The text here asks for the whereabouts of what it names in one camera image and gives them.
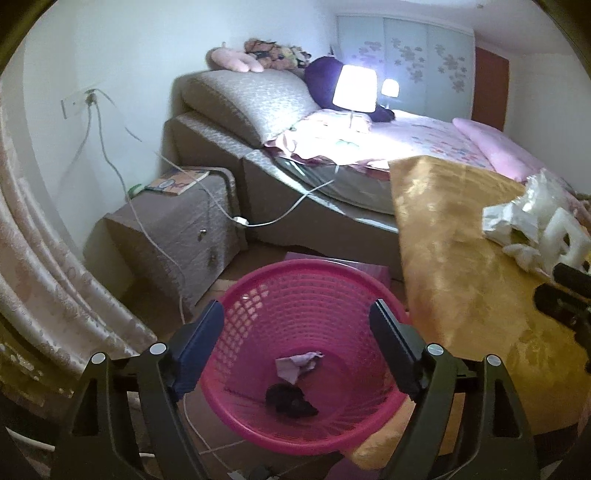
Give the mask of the magazine on nightstand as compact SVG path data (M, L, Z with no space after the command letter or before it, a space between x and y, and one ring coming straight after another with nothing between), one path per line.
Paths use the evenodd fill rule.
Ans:
M183 171L171 169L144 187L145 190L164 195L178 196L206 178L208 170L187 168Z

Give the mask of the white foam packing block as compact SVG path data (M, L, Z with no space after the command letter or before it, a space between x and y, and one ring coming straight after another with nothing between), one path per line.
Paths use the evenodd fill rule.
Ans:
M590 235L570 212L560 207L542 234L539 251L543 270L549 275L559 263L582 271L590 253Z

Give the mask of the grey bed frame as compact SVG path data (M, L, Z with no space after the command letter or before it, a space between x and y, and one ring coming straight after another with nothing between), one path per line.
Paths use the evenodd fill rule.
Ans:
M269 154L197 112L168 120L165 130L180 165L232 173L240 213L256 225L248 231L253 239L385 265L394 280L404 279L392 216L332 199L324 190L307 195L310 188L280 169Z

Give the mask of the pink folded quilt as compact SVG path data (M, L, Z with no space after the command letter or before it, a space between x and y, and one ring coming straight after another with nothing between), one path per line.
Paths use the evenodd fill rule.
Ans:
M543 169L555 174L541 160L492 126L464 118L454 118L452 123L481 150L494 170L507 178L524 183Z

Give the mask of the pink plastic laundry basket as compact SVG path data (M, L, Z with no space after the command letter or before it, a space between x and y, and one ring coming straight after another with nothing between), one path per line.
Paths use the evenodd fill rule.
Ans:
M199 384L233 432L264 449L320 455L363 443L406 396L370 330L370 307L403 303L367 273L301 259L259 268L219 299L223 329Z

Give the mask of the brown wooden door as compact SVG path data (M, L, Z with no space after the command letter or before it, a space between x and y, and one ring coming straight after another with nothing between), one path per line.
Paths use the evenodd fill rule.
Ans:
M510 85L510 61L489 50L475 49L472 120L504 130Z

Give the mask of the white wall socket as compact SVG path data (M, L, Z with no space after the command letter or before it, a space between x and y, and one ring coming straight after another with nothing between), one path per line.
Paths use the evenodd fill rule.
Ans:
M95 88L80 90L60 100L63 118L65 120L79 115L86 107L95 101Z

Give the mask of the grey padded headboard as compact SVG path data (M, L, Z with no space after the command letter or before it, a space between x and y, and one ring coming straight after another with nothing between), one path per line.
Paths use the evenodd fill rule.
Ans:
M190 109L252 147L320 110L303 79L277 70L197 73L184 81L181 98Z

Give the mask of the lit table lamp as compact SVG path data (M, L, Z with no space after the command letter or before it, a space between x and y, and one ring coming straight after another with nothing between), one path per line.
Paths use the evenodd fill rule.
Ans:
M349 112L349 127L359 132L370 131L369 114L376 111L378 75L373 69L342 66L332 95L332 104Z

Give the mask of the dark purple plush pillow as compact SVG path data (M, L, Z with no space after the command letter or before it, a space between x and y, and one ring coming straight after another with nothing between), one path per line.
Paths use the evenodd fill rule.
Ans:
M335 85L338 82L339 74L344 65L349 64L344 64L334 57L325 56L311 62L311 64L304 69L304 82L308 86L308 92L310 92L315 103L317 103L322 109L347 112L332 104L332 95L335 93ZM378 98L376 111L370 113L369 117L373 122L391 122L396 119L392 110L386 109L378 103Z

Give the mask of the grey upholstered nightstand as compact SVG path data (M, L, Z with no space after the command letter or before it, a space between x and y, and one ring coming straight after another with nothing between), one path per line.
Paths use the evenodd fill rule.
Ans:
M224 216L240 212L235 177L224 168L208 171L181 195L143 191L104 216L131 271L190 311L247 247L245 232Z

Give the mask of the pink floral bed sheet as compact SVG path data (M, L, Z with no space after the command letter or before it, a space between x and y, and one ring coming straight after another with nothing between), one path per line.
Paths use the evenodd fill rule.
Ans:
M430 156L491 171L480 148L454 124L397 110L390 122L322 109L266 142L284 157L387 172L392 161Z

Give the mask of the floral sliding wardrobe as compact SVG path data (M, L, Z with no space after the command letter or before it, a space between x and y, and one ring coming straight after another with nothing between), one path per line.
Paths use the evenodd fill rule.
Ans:
M337 18L339 58L374 69L385 107L450 122L473 113L472 30L393 17Z

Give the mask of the small green object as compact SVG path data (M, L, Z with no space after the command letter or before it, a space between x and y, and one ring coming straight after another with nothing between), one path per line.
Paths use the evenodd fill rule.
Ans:
M145 190L145 186L142 184L136 184L134 186L132 186L128 191L127 191L127 196L132 199L134 197L136 197L137 195L139 195L141 192L143 192Z

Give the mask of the brown plush toys pile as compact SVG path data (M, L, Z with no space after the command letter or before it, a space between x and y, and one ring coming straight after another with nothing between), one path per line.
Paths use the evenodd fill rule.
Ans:
M259 61L264 69L297 70L308 67L311 54L298 46L283 46L274 41L249 39L245 53Z

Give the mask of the golden yellow bedspread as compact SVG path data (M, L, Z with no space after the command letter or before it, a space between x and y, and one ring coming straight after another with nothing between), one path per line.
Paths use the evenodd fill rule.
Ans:
M498 173L421 156L391 162L407 304L415 328L453 355L499 356L536 438L539 461L561 459L589 403L587 356L573 333L539 312L539 279L482 231L488 206L522 195Z

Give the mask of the white tissue paper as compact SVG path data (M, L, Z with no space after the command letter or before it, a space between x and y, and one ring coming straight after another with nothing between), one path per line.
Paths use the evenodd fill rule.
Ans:
M559 209L571 213L567 191L556 175L542 169L528 177L524 194L483 209L482 231L521 269L533 272L544 266L539 245Z

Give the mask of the beige patterned curtain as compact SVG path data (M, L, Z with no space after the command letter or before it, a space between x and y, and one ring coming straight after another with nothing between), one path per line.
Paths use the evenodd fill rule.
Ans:
M1 390L60 414L88 360L141 353L155 334L87 269L46 219L1 129Z

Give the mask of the pink plush toy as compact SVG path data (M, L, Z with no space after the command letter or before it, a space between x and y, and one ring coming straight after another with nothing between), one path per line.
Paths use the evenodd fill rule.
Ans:
M228 48L225 44L211 49L206 59L215 68L238 73L262 73L263 65L255 57L243 51Z

